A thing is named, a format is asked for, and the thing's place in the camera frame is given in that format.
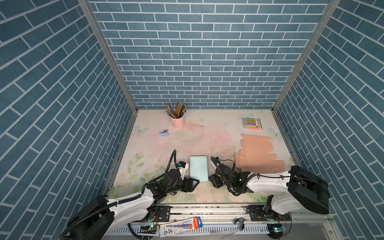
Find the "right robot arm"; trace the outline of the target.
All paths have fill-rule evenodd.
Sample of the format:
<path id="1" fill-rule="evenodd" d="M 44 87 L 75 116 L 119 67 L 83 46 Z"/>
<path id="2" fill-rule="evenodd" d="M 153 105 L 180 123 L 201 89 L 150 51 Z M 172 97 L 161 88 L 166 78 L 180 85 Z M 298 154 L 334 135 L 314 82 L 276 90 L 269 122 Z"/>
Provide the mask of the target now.
<path id="1" fill-rule="evenodd" d="M 299 166 L 282 173 L 260 174 L 237 172 L 218 163 L 209 180 L 215 188 L 226 186 L 235 197 L 245 193 L 269 193 L 265 206 L 267 214 L 285 215 L 301 209 L 320 215 L 329 213 L 329 184 Z"/>

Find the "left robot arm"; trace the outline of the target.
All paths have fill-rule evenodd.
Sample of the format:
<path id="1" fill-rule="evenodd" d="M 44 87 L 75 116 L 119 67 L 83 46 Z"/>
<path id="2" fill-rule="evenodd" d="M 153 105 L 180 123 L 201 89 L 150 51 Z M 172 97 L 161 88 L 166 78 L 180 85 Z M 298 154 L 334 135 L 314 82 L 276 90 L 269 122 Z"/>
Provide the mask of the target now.
<path id="1" fill-rule="evenodd" d="M 137 221 L 155 217 L 158 204 L 168 194 L 193 192 L 200 181 L 181 177 L 171 169 L 143 185 L 140 192 L 118 199 L 100 195 L 91 200 L 68 222 L 60 240 L 100 240 L 108 231 Z"/>

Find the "light blue paper box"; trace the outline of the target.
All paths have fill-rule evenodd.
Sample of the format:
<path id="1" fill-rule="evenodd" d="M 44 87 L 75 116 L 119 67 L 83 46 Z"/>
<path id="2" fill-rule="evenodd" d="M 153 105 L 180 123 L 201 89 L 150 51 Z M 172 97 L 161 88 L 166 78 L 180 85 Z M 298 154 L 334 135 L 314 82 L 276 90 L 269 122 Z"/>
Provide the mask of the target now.
<path id="1" fill-rule="evenodd" d="M 200 182 L 209 181 L 208 159 L 206 156 L 190 156 L 190 177 Z"/>

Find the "pink paper box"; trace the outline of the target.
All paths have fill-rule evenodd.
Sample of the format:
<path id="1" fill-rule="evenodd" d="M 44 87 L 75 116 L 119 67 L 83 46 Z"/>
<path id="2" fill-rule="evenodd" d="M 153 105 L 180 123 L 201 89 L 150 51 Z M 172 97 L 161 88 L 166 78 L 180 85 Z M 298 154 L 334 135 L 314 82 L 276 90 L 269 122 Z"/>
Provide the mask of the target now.
<path id="1" fill-rule="evenodd" d="M 286 170 L 285 163 L 274 153 L 271 138 L 241 134 L 241 149 L 235 154 L 236 165 L 242 171 L 274 174 Z"/>

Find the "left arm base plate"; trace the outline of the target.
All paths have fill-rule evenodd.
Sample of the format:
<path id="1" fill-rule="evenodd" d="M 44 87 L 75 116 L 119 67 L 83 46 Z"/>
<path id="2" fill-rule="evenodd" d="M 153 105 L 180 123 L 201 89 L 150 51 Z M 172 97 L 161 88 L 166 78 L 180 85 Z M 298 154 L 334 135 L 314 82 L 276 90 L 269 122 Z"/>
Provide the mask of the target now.
<path id="1" fill-rule="evenodd" d="M 147 209 L 148 212 L 143 219 L 137 220 L 136 222 L 147 222 L 147 223 L 161 223 L 169 222 L 171 215 L 170 206 L 152 206 Z"/>

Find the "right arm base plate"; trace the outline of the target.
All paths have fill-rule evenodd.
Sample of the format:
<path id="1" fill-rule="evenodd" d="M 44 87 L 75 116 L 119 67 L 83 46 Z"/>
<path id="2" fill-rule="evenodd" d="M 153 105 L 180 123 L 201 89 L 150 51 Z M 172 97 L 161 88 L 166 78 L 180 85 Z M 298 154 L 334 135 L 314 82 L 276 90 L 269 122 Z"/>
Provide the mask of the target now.
<path id="1" fill-rule="evenodd" d="M 246 212 L 250 215 L 252 222 L 261 222 L 261 221 L 275 221 L 275 222 L 287 222 L 292 219 L 291 214 L 287 213 L 280 215 L 274 211 L 265 211 L 265 206 L 263 205 L 249 205 L 246 208 Z"/>

